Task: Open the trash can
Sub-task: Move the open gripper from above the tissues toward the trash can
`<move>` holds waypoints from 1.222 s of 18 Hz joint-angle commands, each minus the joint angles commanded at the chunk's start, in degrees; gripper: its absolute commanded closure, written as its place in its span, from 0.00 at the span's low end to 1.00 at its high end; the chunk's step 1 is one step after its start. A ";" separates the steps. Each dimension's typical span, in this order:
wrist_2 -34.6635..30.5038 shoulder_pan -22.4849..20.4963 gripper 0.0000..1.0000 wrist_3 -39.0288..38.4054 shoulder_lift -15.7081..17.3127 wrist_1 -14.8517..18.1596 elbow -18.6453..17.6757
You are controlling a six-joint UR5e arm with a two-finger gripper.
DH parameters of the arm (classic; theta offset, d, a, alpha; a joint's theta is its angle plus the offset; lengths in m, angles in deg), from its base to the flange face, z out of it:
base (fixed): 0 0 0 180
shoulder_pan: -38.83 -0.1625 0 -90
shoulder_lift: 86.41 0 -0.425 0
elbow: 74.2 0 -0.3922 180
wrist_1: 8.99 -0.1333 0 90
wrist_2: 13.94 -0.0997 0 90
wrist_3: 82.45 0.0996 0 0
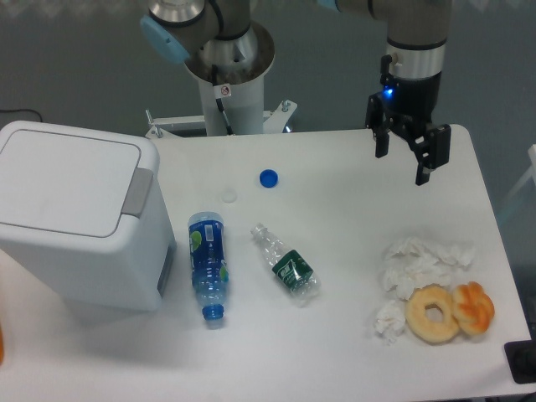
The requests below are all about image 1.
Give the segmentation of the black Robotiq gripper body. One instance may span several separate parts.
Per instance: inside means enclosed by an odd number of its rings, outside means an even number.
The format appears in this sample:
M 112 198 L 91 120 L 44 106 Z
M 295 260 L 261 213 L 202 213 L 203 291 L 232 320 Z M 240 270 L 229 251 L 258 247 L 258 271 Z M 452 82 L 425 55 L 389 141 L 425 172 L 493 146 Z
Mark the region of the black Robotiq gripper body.
M 425 78 L 403 78 L 394 74 L 395 54 L 386 54 L 380 60 L 380 83 L 383 86 L 379 99 L 388 119 L 406 120 L 413 127 L 426 127 L 432 123 L 436 107 L 441 72 Z

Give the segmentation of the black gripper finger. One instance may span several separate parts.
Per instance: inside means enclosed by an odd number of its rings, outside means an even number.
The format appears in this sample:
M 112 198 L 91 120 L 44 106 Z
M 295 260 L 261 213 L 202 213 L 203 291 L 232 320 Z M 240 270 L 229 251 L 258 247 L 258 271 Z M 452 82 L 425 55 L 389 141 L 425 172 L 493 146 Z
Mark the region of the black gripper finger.
M 372 94 L 368 98 L 365 126 L 372 131 L 375 140 L 374 155 L 381 158 L 389 152 L 390 135 L 401 133 L 402 115 L 387 109 L 381 94 Z
M 431 173 L 450 160 L 450 125 L 436 126 L 425 123 L 407 126 L 406 141 L 417 160 L 415 176 L 417 186 L 428 183 Z

